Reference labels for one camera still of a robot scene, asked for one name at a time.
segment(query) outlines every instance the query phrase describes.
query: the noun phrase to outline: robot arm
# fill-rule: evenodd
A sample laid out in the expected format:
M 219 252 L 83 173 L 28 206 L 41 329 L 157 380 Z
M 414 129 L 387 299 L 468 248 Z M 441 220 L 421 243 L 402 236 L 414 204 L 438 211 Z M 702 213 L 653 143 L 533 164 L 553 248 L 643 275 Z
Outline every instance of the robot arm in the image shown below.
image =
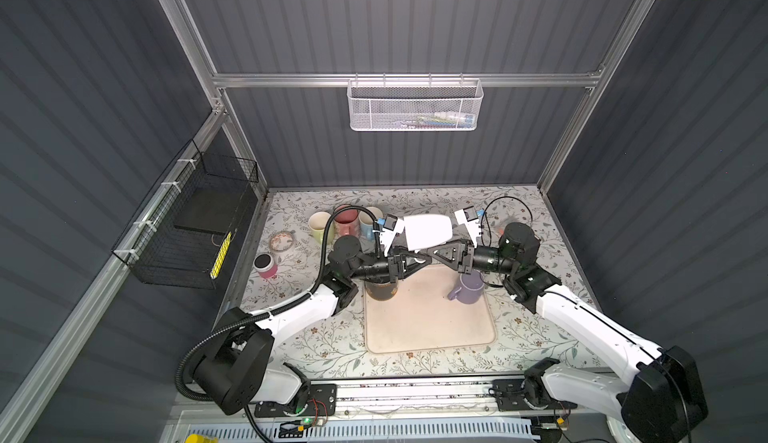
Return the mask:
M 475 214 L 474 208 L 456 212 L 472 241 L 446 243 L 452 225 L 441 215 L 388 216 L 380 222 L 384 256 L 363 253 L 355 237 L 339 238 L 314 292 L 252 312 L 268 318 L 209 342 L 200 351 L 204 355 L 192 364 L 193 378 L 227 414 L 253 399 L 290 402 L 298 408 L 306 400 L 307 387 L 302 384 L 306 379 L 293 368 L 266 363 L 274 345 L 344 309 L 358 291 L 351 278 L 375 283 L 404 279 L 435 259 L 460 273 L 477 269 L 505 275 L 503 286 L 515 302 L 561 326 L 618 376 L 596 375 L 544 359 L 525 372 L 524 390 L 530 400 L 572 401 L 595 409 L 624 421 L 646 442 L 678 441 L 688 427 L 706 417 L 696 364 L 686 352 L 677 347 L 662 350 L 583 303 L 536 263 L 539 241 L 527 225 L 507 225 L 497 248 L 477 246 Z M 408 248 L 392 246 L 403 231 Z M 237 322 L 244 316 L 233 309 L 224 318 Z M 244 342 L 245 349 L 233 348 Z

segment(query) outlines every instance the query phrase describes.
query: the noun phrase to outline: pink mug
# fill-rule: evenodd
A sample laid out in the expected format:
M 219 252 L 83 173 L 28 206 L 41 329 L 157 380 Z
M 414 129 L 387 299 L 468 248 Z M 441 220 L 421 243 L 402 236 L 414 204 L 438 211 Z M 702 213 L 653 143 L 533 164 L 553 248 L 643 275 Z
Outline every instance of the pink mug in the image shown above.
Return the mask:
M 343 208 L 344 206 L 349 205 L 341 205 L 336 209 Z M 340 237 L 344 237 L 345 235 L 359 237 L 360 220 L 357 218 L 358 214 L 358 210 L 348 209 L 336 215 L 336 218 L 333 219 L 334 223 L 336 224 L 336 234 Z

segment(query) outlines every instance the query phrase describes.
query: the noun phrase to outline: white connector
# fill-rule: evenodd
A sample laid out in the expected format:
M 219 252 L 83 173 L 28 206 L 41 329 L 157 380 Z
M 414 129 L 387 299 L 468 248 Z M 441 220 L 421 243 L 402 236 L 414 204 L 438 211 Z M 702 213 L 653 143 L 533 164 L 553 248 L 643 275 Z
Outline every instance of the white connector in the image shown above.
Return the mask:
M 389 248 L 392 247 L 392 242 L 395 241 L 395 237 L 406 229 L 406 221 L 403 218 L 398 218 L 394 229 L 385 228 L 385 221 L 384 218 L 379 219 L 379 226 L 382 229 L 379 233 L 379 242 L 384 245 L 384 256 L 389 256 Z
M 474 206 L 469 206 L 464 209 L 457 209 L 453 212 L 456 217 L 456 223 L 464 225 L 469 233 L 469 238 L 472 239 L 472 244 L 475 248 L 478 247 L 478 238 L 480 237 L 480 220 L 483 215 L 483 210 L 475 211 Z

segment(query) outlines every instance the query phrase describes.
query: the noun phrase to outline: pink jar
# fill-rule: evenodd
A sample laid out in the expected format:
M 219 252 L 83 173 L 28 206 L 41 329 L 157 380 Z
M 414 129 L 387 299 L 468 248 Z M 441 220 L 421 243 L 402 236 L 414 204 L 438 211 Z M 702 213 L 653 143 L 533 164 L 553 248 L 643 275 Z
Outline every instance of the pink jar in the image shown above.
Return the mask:
M 259 276 L 264 279 L 272 278 L 277 274 L 277 263 L 269 253 L 261 253 L 254 260 L 254 268 L 259 272 Z

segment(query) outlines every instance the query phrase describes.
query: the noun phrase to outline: yellow object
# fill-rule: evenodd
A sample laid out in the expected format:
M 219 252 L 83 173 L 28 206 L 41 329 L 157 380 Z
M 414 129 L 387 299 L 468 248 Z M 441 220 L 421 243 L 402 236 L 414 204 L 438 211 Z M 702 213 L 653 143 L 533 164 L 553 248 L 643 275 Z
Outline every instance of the yellow object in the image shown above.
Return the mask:
M 216 263 L 214 263 L 214 267 L 210 270 L 211 279 L 216 279 L 216 276 L 219 275 L 219 271 L 221 271 L 221 265 L 224 264 L 224 256 L 226 256 L 226 250 L 230 248 L 231 242 L 232 242 L 232 232 L 229 232 L 226 234 L 226 238 L 224 238 L 224 241 L 221 243 L 221 248 L 219 249 L 219 256 L 216 256 Z
M 219 438 L 209 438 L 202 435 L 189 435 L 184 443 L 219 443 Z

